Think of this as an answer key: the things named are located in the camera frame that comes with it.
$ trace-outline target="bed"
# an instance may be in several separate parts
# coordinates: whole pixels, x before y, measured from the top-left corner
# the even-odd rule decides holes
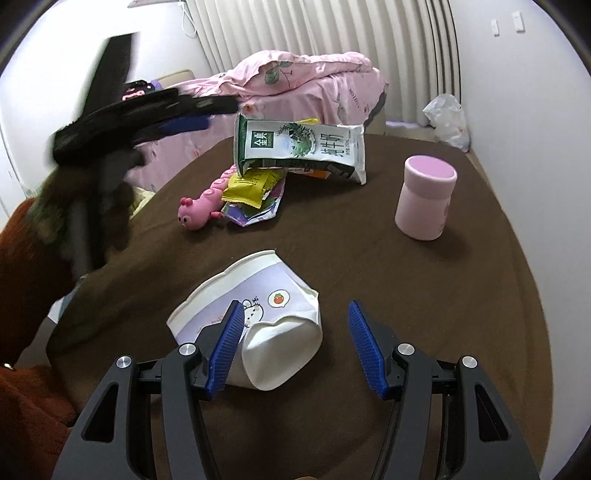
[[[195,96],[236,95],[242,102],[242,113],[250,118],[318,118],[325,124],[365,124],[377,134],[385,129],[382,107],[388,84],[369,59],[356,52],[309,57],[265,50],[226,73],[173,86]],[[131,171],[128,180],[156,192],[186,165],[232,137],[234,124],[235,115],[218,115],[212,117],[206,131],[140,145],[147,165]]]

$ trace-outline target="person's hand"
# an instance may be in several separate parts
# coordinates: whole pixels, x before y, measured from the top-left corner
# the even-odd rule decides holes
[[[46,244],[63,246],[67,242],[69,208],[75,200],[89,198],[95,185],[92,169],[59,167],[41,188],[41,194],[30,210],[35,229]],[[103,216],[104,249],[123,250],[129,241],[129,207],[134,199],[131,186],[122,182],[112,194],[111,209]]]

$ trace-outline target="wall switch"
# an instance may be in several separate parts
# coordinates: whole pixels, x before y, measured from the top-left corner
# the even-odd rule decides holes
[[[513,23],[515,24],[515,31],[517,33],[525,32],[525,26],[523,25],[523,16],[521,15],[521,12],[513,12],[511,16],[513,17]]]
[[[498,37],[499,35],[501,35],[501,33],[499,33],[499,22],[496,20],[496,18],[491,20],[491,27],[492,27],[492,34],[496,37]]]

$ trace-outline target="orange sleeve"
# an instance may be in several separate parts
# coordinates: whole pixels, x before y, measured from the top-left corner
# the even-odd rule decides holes
[[[16,363],[51,305],[74,288],[69,264],[29,224],[33,203],[20,204],[0,232],[0,364]]]
[[[49,480],[76,419],[62,384],[47,365],[0,368],[0,405],[0,472]]]

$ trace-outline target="round table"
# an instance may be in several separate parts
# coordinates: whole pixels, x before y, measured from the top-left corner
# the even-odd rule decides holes
[[[394,224],[404,161],[414,154],[440,157],[458,172],[447,226],[433,242],[414,241]],[[541,466],[552,406],[548,334],[495,196],[466,156],[446,145],[367,135],[366,162],[364,186],[290,174],[275,219],[247,228],[210,222],[196,232],[178,224],[179,199],[197,197],[231,165],[232,140],[188,165],[134,218],[127,250],[82,283],[50,339],[50,361],[76,408],[117,357],[169,353],[176,344],[166,320],[204,280],[248,254],[276,249],[320,293],[324,339],[280,388],[226,387],[202,404],[223,479],[371,477],[391,405],[365,381],[347,327],[354,299],[433,358],[477,358]],[[161,426],[154,427],[166,477]],[[432,427],[431,450],[436,418]],[[431,452],[425,478],[435,462]]]

